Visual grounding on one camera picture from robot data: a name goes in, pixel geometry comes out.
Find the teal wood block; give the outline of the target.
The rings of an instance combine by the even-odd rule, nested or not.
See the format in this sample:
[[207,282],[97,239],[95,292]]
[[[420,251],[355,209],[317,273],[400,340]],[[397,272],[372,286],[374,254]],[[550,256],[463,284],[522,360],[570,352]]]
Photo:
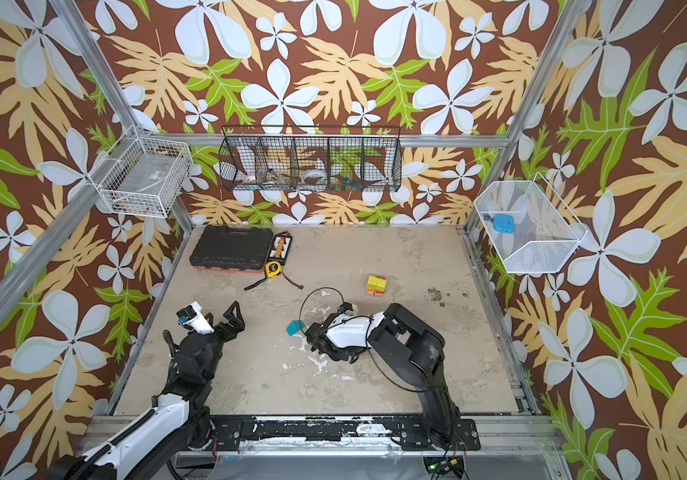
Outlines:
[[306,332],[305,323],[302,320],[292,321],[286,328],[286,332],[289,336],[304,335]]

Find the yellow cube block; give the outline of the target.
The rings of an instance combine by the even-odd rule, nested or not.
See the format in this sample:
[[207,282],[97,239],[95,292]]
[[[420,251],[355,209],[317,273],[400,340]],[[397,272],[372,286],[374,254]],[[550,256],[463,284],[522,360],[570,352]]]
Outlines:
[[379,288],[379,282],[381,282],[381,279],[375,275],[370,275],[369,278],[367,278],[367,289],[369,290],[377,290]]

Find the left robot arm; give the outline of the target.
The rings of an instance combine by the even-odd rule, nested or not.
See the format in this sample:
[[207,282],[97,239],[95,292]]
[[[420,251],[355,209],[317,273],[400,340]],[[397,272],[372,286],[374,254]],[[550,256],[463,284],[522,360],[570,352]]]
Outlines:
[[227,342],[246,324],[239,302],[216,323],[193,302],[177,312],[187,330],[175,342],[163,332],[171,362],[166,385],[152,397],[151,407],[120,432],[82,455],[66,455],[48,470],[49,479],[150,479],[182,450],[204,451],[214,442],[206,401]]

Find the yellow tape measure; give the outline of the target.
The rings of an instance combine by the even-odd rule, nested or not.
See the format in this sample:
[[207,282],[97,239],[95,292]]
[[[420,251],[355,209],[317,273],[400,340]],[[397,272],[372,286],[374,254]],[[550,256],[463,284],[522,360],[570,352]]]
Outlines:
[[268,279],[281,276],[283,265],[279,261],[270,261],[265,265],[265,274]]

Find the black tool case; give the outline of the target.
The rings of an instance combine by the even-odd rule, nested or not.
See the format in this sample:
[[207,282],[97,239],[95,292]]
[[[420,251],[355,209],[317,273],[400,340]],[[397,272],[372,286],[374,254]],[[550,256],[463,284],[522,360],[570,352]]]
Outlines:
[[267,228],[207,226],[190,256],[193,267],[259,271],[269,255],[273,231]]

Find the electronics board with led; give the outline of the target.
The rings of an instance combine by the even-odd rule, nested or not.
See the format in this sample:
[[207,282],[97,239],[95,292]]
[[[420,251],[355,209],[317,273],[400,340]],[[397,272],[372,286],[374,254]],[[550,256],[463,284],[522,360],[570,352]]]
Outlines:
[[423,467],[431,479],[463,479],[465,477],[463,456],[425,457]]

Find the blue object in basket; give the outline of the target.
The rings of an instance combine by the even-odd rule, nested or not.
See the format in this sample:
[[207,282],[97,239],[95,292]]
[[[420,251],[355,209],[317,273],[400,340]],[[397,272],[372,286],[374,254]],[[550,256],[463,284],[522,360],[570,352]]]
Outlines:
[[515,233],[515,220],[511,215],[507,214],[485,214],[483,220],[487,221],[495,232],[503,234],[514,234]]

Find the white mesh basket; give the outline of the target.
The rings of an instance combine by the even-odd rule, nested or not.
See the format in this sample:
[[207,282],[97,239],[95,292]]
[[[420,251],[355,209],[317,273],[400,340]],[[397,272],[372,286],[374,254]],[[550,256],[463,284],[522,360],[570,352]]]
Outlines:
[[[534,180],[491,182],[477,196],[475,211],[505,271],[515,275],[561,272],[589,233],[557,188],[541,174]],[[495,232],[483,220],[486,213],[511,215],[515,233]]]

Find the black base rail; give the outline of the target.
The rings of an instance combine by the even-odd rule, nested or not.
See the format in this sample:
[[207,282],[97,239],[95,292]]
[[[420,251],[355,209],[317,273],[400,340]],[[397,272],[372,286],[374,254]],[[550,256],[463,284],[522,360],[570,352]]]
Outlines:
[[439,443],[439,432],[419,414],[355,416],[249,416],[213,415],[211,438],[217,450],[238,451],[250,441],[279,439],[304,443],[353,443],[355,440],[383,440],[409,451],[447,447]]

